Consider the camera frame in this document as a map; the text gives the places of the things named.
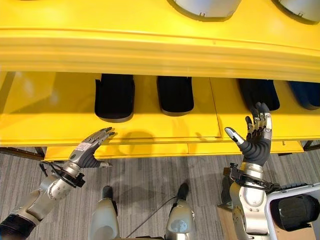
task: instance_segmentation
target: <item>robotic hand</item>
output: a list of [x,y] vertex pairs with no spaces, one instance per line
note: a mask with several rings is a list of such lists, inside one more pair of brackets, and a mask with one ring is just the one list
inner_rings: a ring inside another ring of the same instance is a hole
[[0,224],[0,239],[24,240],[42,219],[65,198],[72,188],[82,187],[85,181],[81,168],[107,167],[106,162],[97,161],[97,148],[115,133],[112,127],[103,128],[87,137],[71,153],[63,167],[47,163],[52,174],[47,176],[39,188],[26,196]]
[[248,130],[246,140],[231,127],[225,128],[244,156],[240,170],[235,164],[228,168],[228,175],[234,180],[229,191],[233,223],[239,240],[269,239],[265,190],[270,186],[263,181],[263,165],[270,156],[272,119],[265,103],[258,102],[255,107],[252,110],[253,123],[249,116],[245,118]]

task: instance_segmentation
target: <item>black object in box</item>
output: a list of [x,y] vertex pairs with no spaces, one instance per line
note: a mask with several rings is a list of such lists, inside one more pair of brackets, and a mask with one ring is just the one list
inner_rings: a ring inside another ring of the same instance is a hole
[[320,108],[320,83],[290,81],[289,84],[302,107],[309,110]]
[[194,108],[191,77],[158,76],[157,90],[159,104],[165,115],[182,116]]
[[240,78],[238,83],[242,97],[250,111],[258,102],[265,103],[270,111],[280,108],[273,80]]
[[134,114],[133,75],[106,74],[95,80],[95,114],[111,123],[123,123]]

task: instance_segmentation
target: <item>robot forearm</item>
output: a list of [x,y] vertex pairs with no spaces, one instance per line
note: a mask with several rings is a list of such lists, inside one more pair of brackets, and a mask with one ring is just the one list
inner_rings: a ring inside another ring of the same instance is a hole
[[85,181],[80,173],[81,168],[108,167],[108,163],[97,161],[94,153],[107,138],[115,134],[111,130],[112,127],[103,128],[84,139],[63,167],[46,162],[52,167],[53,174],[47,176],[40,187],[25,197],[0,224],[0,239],[26,239],[72,188],[83,186]]
[[[256,179],[263,178],[262,166],[243,162],[240,170]],[[246,182],[248,186],[260,187]],[[268,222],[265,216],[267,196],[264,190],[241,186],[234,182],[230,187],[232,218],[239,240],[268,240]]]
[[[62,170],[71,179],[76,179],[80,173],[80,167],[70,161],[63,166]],[[47,176],[39,188],[30,192],[0,224],[2,239],[26,239],[36,225],[68,195],[72,188],[72,185],[56,173]]]

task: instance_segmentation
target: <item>yellow shelf edge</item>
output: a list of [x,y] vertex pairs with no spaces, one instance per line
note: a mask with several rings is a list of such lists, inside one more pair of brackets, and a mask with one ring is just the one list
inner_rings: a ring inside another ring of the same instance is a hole
[[[298,141],[286,141],[285,145],[282,142],[277,142],[277,146],[273,142],[271,146],[271,153],[302,153],[303,147]],[[200,151],[194,151],[195,146],[202,148]],[[76,146],[55,146],[48,147],[46,151],[45,161],[61,161],[67,160],[71,152]],[[95,157],[97,159],[119,159],[119,158],[153,158],[153,157],[179,157],[179,156],[216,156],[216,155],[240,155],[241,152],[238,147],[233,143],[195,143],[195,144],[165,144],[164,146],[144,145],[143,150],[133,149],[136,146],[125,145],[122,146],[125,152],[119,151],[119,146],[107,145],[101,146]]]
[[187,69],[194,77],[319,82],[319,30],[320,24],[297,22],[271,1],[242,1],[229,20],[201,22],[166,0],[97,0],[94,6],[3,0],[0,65],[5,71],[171,76]]

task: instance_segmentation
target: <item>black glove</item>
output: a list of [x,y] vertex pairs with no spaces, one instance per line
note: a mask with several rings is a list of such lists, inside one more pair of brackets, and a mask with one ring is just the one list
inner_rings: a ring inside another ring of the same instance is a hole
[[249,116],[245,117],[248,134],[244,140],[233,128],[224,130],[238,145],[244,155],[243,161],[263,166],[270,156],[272,140],[272,119],[268,106],[258,102],[251,110],[253,123]]

